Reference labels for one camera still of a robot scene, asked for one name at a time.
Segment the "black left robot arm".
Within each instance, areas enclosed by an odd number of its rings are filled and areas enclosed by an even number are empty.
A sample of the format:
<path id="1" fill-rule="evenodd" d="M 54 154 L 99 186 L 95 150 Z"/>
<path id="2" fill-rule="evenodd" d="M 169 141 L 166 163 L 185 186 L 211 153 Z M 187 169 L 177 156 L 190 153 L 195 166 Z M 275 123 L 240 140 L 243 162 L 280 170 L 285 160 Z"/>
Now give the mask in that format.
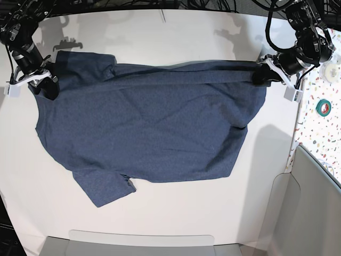
<path id="1" fill-rule="evenodd" d="M 332 58 L 335 46 L 327 25 L 314 1 L 287 1 L 281 6 L 277 5 L 277 1 L 271 1 L 269 6 L 259 1 L 253 3 L 268 11 L 265 37 L 269 46 L 277 52 L 258 58 L 260 67 L 253 73 L 253 84 L 261 86 L 266 82 L 281 82 L 298 90 L 304 76 Z M 273 13 L 280 11 L 285 12 L 287 21 L 295 31 L 296 41 L 290 48 L 280 48 L 271 40 Z"/>

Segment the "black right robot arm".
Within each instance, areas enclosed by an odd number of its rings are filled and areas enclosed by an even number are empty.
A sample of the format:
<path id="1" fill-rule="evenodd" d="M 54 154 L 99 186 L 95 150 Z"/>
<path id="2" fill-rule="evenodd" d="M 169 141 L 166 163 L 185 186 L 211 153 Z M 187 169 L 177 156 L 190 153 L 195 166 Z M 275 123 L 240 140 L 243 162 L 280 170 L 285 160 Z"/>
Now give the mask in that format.
<path id="1" fill-rule="evenodd" d="M 1 1 L 1 43 L 11 64 L 11 77 L 4 88 L 8 97 L 18 97 L 28 84 L 35 95 L 50 100 L 59 95 L 58 78 L 51 56 L 42 57 L 33 41 L 38 25 L 52 11 L 55 1 Z"/>

